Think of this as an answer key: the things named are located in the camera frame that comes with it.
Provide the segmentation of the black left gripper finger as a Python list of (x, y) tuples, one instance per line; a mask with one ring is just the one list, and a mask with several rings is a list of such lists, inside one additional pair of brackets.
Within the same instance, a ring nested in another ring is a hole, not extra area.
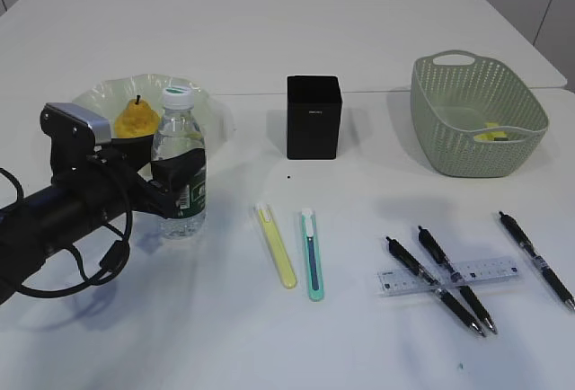
[(168, 192), (182, 190), (206, 164), (204, 148), (151, 162), (152, 183)]
[(111, 147), (125, 156), (128, 166), (145, 179), (151, 179), (151, 152), (154, 136), (113, 138)]

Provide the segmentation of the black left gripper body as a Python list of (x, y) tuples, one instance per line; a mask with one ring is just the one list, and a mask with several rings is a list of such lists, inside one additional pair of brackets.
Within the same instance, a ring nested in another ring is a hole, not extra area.
[(52, 184), (79, 198), (90, 210), (117, 208), (169, 217), (173, 194), (146, 181), (128, 166), (125, 156), (111, 147), (70, 158), (50, 148)]

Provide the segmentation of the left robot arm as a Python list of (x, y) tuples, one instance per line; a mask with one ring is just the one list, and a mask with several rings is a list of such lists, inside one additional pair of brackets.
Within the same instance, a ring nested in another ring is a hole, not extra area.
[[(56, 174), (51, 185), (28, 197), (19, 197), (1, 210), (1, 299), (19, 293), (35, 298), (59, 298), (115, 279), (130, 254), (133, 214), (143, 212), (164, 218), (177, 217), (176, 200), (189, 179), (204, 166), (206, 152), (192, 149), (182, 155), (154, 161), (143, 145), (150, 139), (114, 141), (84, 156), (74, 170)], [(116, 217), (125, 218), (123, 230), (99, 262), (92, 276), (59, 290), (25, 286), (46, 260), (62, 250), (75, 257), (84, 271), (74, 243), (100, 227), (111, 227)]]

